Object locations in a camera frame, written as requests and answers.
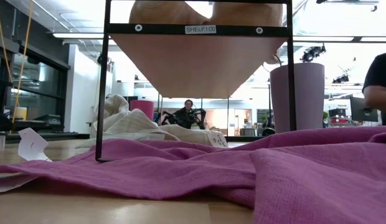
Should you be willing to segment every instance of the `black metal shelf frame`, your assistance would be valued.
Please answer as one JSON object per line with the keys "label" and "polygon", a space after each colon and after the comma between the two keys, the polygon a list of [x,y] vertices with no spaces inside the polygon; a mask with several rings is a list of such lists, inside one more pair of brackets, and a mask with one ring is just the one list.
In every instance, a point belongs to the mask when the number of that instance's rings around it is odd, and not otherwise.
{"label": "black metal shelf frame", "polygon": [[[103,142],[103,118],[105,110],[105,90],[106,90],[106,68],[108,59],[109,34],[186,34],[184,25],[167,24],[110,24],[111,2],[106,0],[105,23],[103,28],[103,48],[100,73],[99,105],[98,105],[98,124],[96,134],[95,158],[98,162],[108,162],[112,159],[102,158]],[[287,27],[253,27],[253,26],[216,26],[216,33],[195,34],[195,35],[229,35],[245,37],[287,37],[288,55],[288,87],[289,87],[289,126],[291,131],[296,130],[296,105],[294,87],[294,57],[293,57],[293,5],[292,0],[211,0],[213,2],[239,2],[256,4],[286,4],[287,5]]]}

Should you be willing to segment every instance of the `spotlight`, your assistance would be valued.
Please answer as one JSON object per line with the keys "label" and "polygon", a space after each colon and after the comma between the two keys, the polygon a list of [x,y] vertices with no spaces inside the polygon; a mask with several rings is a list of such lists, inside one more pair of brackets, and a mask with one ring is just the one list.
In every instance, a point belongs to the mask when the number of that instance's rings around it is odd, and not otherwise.
{"label": "spotlight", "polygon": [[349,77],[348,75],[341,75],[340,77],[337,77],[336,79],[333,79],[332,83],[344,83],[344,82],[349,82]]}
{"label": "spotlight", "polygon": [[317,58],[324,52],[326,52],[324,44],[322,47],[310,47],[304,51],[304,55],[300,60],[302,62],[312,62],[313,59]]}
{"label": "spotlight", "polygon": [[[96,62],[98,62],[99,65],[101,65],[102,58],[103,58],[103,56],[100,53],[100,55],[96,59]],[[110,64],[110,63],[111,63],[111,58],[107,57],[107,64]]]}

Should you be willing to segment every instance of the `person's arm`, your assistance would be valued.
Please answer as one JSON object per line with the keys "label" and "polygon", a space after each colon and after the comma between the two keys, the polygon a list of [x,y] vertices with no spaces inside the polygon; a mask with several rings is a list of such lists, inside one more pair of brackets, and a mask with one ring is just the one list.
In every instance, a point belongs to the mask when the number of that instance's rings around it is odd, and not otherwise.
{"label": "person's arm", "polygon": [[363,89],[366,106],[386,112],[386,87],[368,86]]}
{"label": "person's arm", "polygon": [[363,94],[366,106],[386,112],[386,55],[374,59],[366,75]]}

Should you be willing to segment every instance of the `fluorescent light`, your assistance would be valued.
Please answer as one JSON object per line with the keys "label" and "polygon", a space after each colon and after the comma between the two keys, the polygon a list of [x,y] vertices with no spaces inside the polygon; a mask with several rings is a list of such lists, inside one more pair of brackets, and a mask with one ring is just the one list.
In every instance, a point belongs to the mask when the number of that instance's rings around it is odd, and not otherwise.
{"label": "fluorescent light", "polygon": [[361,42],[386,42],[386,37],[362,37]]}
{"label": "fluorescent light", "polygon": [[336,41],[336,42],[350,42],[354,38],[353,37],[322,37],[322,36],[294,36],[294,41],[299,42],[330,42],[330,41]]}
{"label": "fluorescent light", "polygon": [[61,39],[103,39],[101,33],[53,33],[54,37]]}
{"label": "fluorescent light", "polygon": [[326,86],[363,86],[363,83],[326,83]]}
{"label": "fluorescent light", "polygon": [[[323,46],[322,42],[302,42],[302,41],[299,41],[299,45],[300,46],[310,45],[311,47],[315,47],[315,46],[321,47],[321,46]],[[287,47],[287,42],[284,42],[282,44],[282,46]]]}

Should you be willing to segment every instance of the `desk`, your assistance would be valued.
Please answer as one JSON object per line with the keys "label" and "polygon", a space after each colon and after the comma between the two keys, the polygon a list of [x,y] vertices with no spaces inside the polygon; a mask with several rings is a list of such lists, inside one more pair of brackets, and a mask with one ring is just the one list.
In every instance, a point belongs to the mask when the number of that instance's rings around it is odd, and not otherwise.
{"label": "desk", "polygon": [[[49,142],[46,155],[53,161],[83,153],[82,140]],[[0,164],[22,162],[17,144],[0,150]],[[49,191],[40,181],[0,194],[0,224],[246,224],[252,210],[222,199],[190,196],[174,201],[136,200],[73,187],[72,194]]]}

